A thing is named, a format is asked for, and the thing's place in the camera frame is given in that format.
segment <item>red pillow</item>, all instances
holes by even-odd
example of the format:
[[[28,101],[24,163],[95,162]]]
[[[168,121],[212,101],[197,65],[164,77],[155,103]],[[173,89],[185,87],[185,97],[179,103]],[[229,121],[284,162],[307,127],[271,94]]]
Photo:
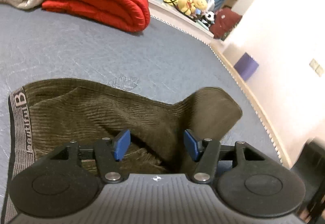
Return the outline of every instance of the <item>red pillow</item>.
[[[241,15],[233,12],[230,8],[219,9],[216,12],[214,24],[212,24],[209,29],[213,33],[214,38],[221,38],[226,32],[230,31],[241,18]]]

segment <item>gray mattress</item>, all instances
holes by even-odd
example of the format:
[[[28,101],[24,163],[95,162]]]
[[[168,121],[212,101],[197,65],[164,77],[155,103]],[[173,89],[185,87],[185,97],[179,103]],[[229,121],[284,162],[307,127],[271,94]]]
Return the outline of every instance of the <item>gray mattress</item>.
[[[243,110],[222,142],[247,141],[278,161],[250,102],[200,40],[154,18],[137,34],[67,14],[24,12],[7,5],[0,5],[0,18],[1,205],[10,156],[8,95],[26,83],[48,78],[89,79],[166,103],[204,86],[221,87]]]

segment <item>purple box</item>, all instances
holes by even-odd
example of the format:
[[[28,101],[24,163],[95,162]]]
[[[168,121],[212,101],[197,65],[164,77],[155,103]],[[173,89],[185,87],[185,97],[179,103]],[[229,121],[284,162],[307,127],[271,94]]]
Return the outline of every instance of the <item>purple box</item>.
[[[247,81],[258,68],[258,63],[247,52],[238,60],[234,68]]]

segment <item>panda plush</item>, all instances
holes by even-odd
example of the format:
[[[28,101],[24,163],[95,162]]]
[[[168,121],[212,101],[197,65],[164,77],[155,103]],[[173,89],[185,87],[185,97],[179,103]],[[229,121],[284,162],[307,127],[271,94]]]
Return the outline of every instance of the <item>panda plush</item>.
[[[215,23],[216,14],[212,11],[206,12],[205,15],[201,18],[201,21],[208,28]]]

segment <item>wall switch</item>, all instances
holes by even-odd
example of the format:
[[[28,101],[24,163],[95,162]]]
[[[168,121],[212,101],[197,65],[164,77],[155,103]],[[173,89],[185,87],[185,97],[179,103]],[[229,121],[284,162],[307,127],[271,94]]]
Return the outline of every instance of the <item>wall switch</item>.
[[[319,77],[321,77],[324,73],[324,69],[323,67],[321,67],[320,65],[318,65],[318,67],[315,70],[316,74],[318,74]]]
[[[309,63],[309,66],[316,71],[317,67],[319,66],[318,62],[316,62],[315,59],[312,59],[311,62]]]

